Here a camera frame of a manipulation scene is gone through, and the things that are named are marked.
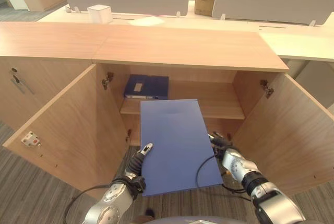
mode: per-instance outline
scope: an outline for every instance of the blue folder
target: blue folder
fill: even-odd
[[[141,147],[153,143],[142,165],[146,189],[157,195],[196,188],[199,166],[213,155],[197,100],[142,101]],[[222,183],[215,158],[200,170],[200,187]]]

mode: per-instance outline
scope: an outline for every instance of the cable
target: cable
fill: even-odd
[[[228,194],[215,194],[215,193],[209,193],[209,192],[206,192],[204,190],[202,190],[199,185],[198,185],[198,174],[199,174],[199,171],[201,170],[201,168],[204,166],[205,163],[207,163],[209,160],[211,160],[213,157],[215,157],[216,155],[212,155],[210,156],[209,158],[207,158],[205,161],[203,161],[203,163],[199,166],[199,168],[197,169],[197,172],[196,172],[196,186],[197,188],[202,192],[202,193],[205,193],[205,194],[208,194],[208,195],[213,195],[213,196],[222,196],[222,197],[228,197],[228,198],[239,198],[239,199],[244,199],[246,201],[249,201],[251,202],[250,199],[246,198],[246,197],[243,197],[243,196],[238,196],[238,195],[228,195]]]
[[[67,224],[67,221],[66,221],[66,217],[67,217],[67,214],[70,210],[70,208],[72,207],[73,203],[82,195],[84,194],[85,192],[88,192],[90,190],[94,190],[94,189],[100,189],[100,188],[109,188],[110,187],[110,184],[108,185],[98,185],[98,186],[93,186],[89,189],[86,189],[86,190],[83,190],[80,194],[78,194],[77,196],[73,197],[72,200],[70,201],[70,203],[68,203],[67,207],[65,208],[65,211],[64,211],[64,221],[63,221],[63,224]]]

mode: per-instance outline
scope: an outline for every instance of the metal hinge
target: metal hinge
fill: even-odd
[[[273,94],[274,89],[268,87],[268,81],[266,79],[260,80],[260,85],[262,89],[266,92],[266,97],[269,98]]]
[[[106,78],[102,80],[102,86],[103,86],[104,90],[106,90],[108,88],[108,84],[109,84],[109,82],[111,82],[113,80],[113,77],[114,77],[114,73],[107,72]]]
[[[131,138],[131,133],[132,133],[132,129],[130,128],[128,131],[127,131],[127,136],[125,138],[125,141],[128,142]]]

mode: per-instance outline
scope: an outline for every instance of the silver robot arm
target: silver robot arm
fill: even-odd
[[[273,183],[269,182],[252,161],[246,160],[231,142],[221,135],[209,135],[218,146],[222,165],[231,172],[250,196],[260,224],[321,224],[308,221],[301,210]]]
[[[141,165],[152,147],[153,144],[147,144],[130,159],[125,175],[113,180],[102,199],[87,212],[84,224],[117,224],[120,221],[138,193],[146,187],[143,177],[140,176]]]

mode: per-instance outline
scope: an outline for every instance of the metal bracket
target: metal bracket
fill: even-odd
[[[220,16],[220,20],[225,20],[226,19],[226,14],[222,14],[221,16]]]
[[[311,23],[309,24],[310,27],[314,27],[315,26],[315,20],[312,20]]]
[[[131,138],[131,133],[132,133],[132,129],[130,128],[128,131],[127,131],[127,136],[125,138],[125,141],[128,142]]]
[[[269,98],[273,94],[274,89],[268,87],[268,81],[266,79],[260,80],[260,85],[262,89],[266,92],[266,97]]]
[[[107,72],[106,78],[102,80],[102,86],[104,90],[107,90],[109,82],[111,82],[114,78],[114,73]]]

